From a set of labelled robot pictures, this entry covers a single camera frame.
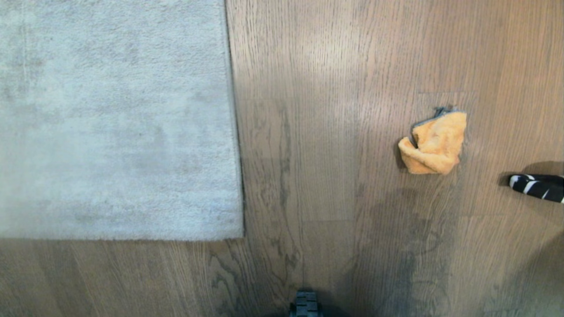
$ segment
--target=gray rug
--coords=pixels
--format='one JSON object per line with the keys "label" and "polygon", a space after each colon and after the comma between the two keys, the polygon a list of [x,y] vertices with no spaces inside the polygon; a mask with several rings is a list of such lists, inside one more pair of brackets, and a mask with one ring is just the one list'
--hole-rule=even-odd
{"label": "gray rug", "polygon": [[224,3],[0,1],[0,237],[243,235]]}

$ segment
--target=black wheel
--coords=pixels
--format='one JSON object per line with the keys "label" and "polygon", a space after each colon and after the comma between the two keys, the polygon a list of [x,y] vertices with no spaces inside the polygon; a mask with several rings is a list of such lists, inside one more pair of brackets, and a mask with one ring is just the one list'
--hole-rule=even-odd
{"label": "black wheel", "polygon": [[297,292],[296,303],[290,304],[290,317],[323,317],[315,292]]}

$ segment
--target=wood grain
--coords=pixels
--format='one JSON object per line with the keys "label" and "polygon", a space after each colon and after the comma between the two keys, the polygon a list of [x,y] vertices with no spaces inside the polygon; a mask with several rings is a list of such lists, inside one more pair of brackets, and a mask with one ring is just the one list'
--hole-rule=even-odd
{"label": "wood grain", "polygon": [[[0,316],[564,315],[564,3],[228,0],[245,238],[0,241]],[[468,112],[461,164],[397,141]]]}

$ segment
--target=carpet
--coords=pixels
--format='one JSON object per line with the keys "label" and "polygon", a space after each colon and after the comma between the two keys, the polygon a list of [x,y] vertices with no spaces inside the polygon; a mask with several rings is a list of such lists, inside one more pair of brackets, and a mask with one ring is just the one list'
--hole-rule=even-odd
{"label": "carpet", "polygon": [[242,237],[224,2],[0,2],[0,237]]}

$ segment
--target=orange microfiber cloth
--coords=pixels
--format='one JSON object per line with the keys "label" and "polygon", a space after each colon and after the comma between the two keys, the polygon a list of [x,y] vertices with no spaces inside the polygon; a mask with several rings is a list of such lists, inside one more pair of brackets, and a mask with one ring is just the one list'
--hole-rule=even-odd
{"label": "orange microfiber cloth", "polygon": [[449,108],[437,108],[435,117],[413,128],[417,148],[403,138],[398,146],[402,160],[411,174],[448,174],[460,162],[464,141],[466,113]]}

